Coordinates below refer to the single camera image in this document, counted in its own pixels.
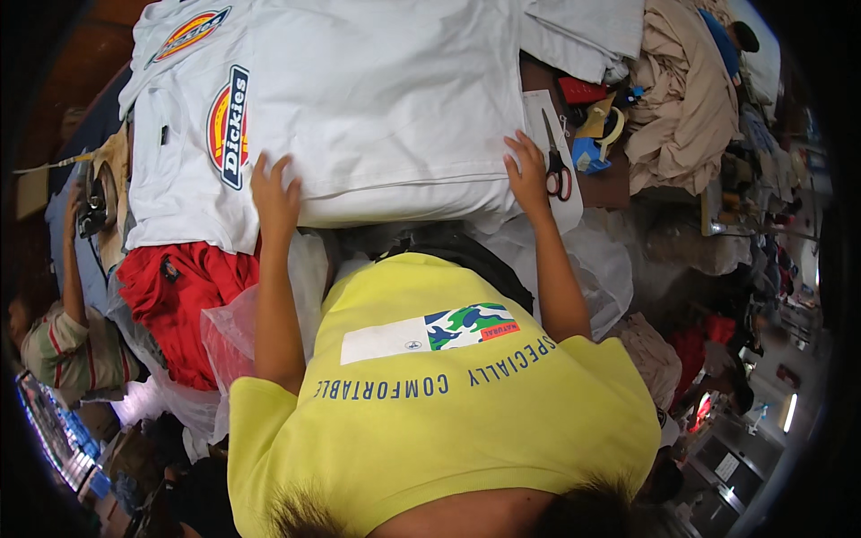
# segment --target fluorescent light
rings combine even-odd
[[[784,433],[790,432],[790,426],[792,425],[792,416],[796,414],[796,402],[798,401],[798,394],[792,395],[792,400],[790,401],[790,412],[786,415],[786,422],[784,422]]]

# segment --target scissors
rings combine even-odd
[[[562,156],[559,149],[556,147],[553,131],[550,129],[550,121],[547,119],[547,113],[544,109],[541,110],[541,115],[544,116],[544,127],[547,129],[547,138],[550,140],[550,166],[547,170],[547,194],[559,198],[560,201],[567,201],[571,198],[571,171],[562,162]]]

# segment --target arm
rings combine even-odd
[[[266,156],[254,167],[251,190],[260,215],[263,248],[260,251],[260,289],[257,293],[257,320],[254,341],[254,368],[257,376],[299,395],[305,378],[305,355],[293,289],[287,272],[290,238],[299,219],[301,179],[296,177],[287,190],[281,178],[290,157],[281,158],[266,174]]]
[[[517,163],[509,155],[504,161],[511,191],[536,236],[538,299],[544,330],[556,342],[577,335],[591,340],[589,310],[550,212],[544,156],[525,134],[517,131],[517,138],[519,141],[505,137],[505,143],[517,153],[523,170],[517,169]]]
[[[79,199],[81,186],[73,183],[69,189],[69,199],[65,207],[65,229],[63,233],[63,309],[75,323],[86,328],[87,312],[84,307],[84,291],[81,288],[81,277],[77,272],[77,254],[75,253],[75,234],[77,209],[81,205]]]

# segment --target hand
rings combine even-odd
[[[519,142],[506,136],[505,143],[517,154],[523,170],[517,169],[517,162],[511,155],[506,154],[502,160],[508,170],[511,192],[526,217],[534,222],[535,218],[551,216],[544,154],[523,131],[518,129],[515,134]]]
[[[72,181],[69,187],[69,197],[65,202],[65,238],[74,239],[77,233],[77,211],[81,207],[81,184]]]
[[[272,170],[267,174],[267,157],[261,153],[254,165],[254,174],[251,176],[251,195],[254,205],[257,206],[257,214],[260,216],[260,232],[265,241],[276,241],[290,243],[290,238],[296,230],[299,222],[299,193],[302,178],[297,176],[287,187],[281,187],[281,178],[284,168],[293,158],[289,155],[278,159],[272,165]]]

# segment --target tag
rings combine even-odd
[[[162,260],[161,265],[162,276],[167,279],[168,282],[173,284],[177,281],[182,273],[177,271],[177,268],[173,266],[173,263],[170,262],[170,257],[165,256],[164,260]]]

